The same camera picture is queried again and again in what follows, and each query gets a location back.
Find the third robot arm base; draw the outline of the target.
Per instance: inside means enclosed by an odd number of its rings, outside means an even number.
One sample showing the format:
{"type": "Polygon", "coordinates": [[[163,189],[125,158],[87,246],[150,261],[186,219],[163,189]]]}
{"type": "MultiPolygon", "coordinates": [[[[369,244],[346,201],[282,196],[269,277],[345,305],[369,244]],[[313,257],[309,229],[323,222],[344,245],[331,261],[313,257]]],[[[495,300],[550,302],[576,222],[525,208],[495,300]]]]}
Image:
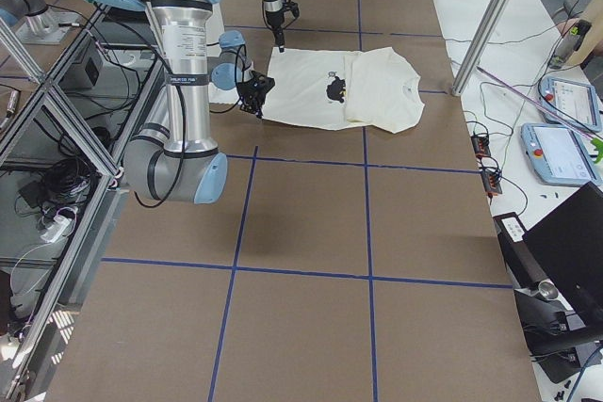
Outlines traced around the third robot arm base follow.
{"type": "Polygon", "coordinates": [[[1,19],[9,27],[23,22],[17,38],[38,45],[58,45],[81,25],[77,12],[57,10],[45,0],[1,0],[1,19]]]}

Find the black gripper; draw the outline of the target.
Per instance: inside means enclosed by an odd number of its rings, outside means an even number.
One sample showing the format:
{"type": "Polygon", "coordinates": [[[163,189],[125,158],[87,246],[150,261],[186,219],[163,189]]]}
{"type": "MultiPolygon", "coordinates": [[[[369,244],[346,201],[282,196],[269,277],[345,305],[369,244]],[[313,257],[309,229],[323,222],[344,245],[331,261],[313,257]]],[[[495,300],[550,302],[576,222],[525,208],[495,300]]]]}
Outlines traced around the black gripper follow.
{"type": "Polygon", "coordinates": [[[274,37],[275,46],[279,52],[285,51],[285,34],[284,34],[284,23],[285,14],[282,9],[278,11],[266,11],[265,12],[266,23],[268,29],[272,32],[274,37]]]}
{"type": "Polygon", "coordinates": [[[251,71],[251,79],[237,82],[236,90],[239,95],[239,109],[246,113],[254,113],[258,119],[263,118],[263,105],[267,94],[274,88],[275,81],[260,72],[251,71]]]}

